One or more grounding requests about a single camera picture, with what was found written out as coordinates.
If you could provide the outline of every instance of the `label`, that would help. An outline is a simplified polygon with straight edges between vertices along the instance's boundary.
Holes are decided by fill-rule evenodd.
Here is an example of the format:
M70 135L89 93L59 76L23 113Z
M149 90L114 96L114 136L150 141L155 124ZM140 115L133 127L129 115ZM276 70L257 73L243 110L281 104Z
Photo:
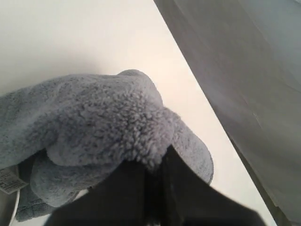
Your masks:
M12 194L28 185L9 169L0 170L0 190Z

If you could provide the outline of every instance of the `white surface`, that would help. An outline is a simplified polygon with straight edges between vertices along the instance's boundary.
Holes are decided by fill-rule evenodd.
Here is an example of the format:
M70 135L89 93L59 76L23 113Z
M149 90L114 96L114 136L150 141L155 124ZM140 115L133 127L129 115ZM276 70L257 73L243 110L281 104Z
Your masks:
M212 186L275 225L152 0L1 2L1 94L64 74L131 68L152 78L165 105L207 145Z

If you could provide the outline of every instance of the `gray fabric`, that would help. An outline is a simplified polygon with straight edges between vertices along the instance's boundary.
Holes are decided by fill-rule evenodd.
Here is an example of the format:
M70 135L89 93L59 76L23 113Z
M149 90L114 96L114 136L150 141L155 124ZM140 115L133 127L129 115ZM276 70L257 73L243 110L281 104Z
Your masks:
M156 168L170 144L204 181L212 179L206 146L140 71L59 77L6 94L0 106L0 169L36 154L26 188L33 195L21 195L19 220L26 220L26 205L42 200L29 218L47 214L123 160Z

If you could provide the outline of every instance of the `microfiber towel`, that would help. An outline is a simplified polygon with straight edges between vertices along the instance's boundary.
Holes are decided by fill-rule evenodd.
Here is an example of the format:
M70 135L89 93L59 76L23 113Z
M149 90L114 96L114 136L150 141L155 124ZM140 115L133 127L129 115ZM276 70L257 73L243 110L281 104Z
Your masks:
M20 171L29 171L20 221L72 201L124 160L154 170L171 144L205 182L213 177L205 144L137 70L68 75L8 93L0 97L0 117L0 169L22 162Z

